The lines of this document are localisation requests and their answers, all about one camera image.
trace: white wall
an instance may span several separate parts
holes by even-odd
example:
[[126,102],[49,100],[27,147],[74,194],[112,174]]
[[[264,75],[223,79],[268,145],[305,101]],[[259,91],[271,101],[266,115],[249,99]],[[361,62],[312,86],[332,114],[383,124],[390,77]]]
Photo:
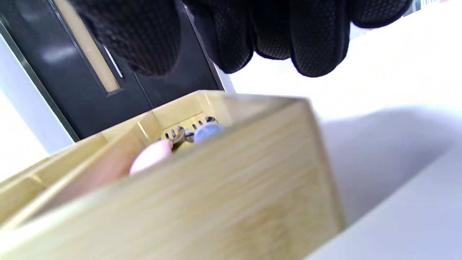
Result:
[[0,91],[0,182],[48,156]]

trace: black glove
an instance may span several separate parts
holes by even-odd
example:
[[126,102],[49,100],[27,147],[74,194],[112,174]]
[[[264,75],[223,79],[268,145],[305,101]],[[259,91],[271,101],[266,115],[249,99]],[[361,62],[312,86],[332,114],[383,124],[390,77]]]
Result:
[[[96,38],[135,72],[161,76],[175,66],[181,28],[175,0],[71,0]],[[184,0],[211,59],[226,73],[254,51],[291,58],[308,77],[331,72],[348,50],[350,21],[377,28],[399,19],[412,0]]]

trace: wooden box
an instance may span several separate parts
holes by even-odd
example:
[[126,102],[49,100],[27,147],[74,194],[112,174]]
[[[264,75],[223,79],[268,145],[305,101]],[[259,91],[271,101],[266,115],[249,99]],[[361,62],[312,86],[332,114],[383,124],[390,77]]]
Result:
[[[136,156],[205,116],[226,126],[128,177]],[[0,255],[299,260],[344,228],[305,99],[198,91],[0,184]]]

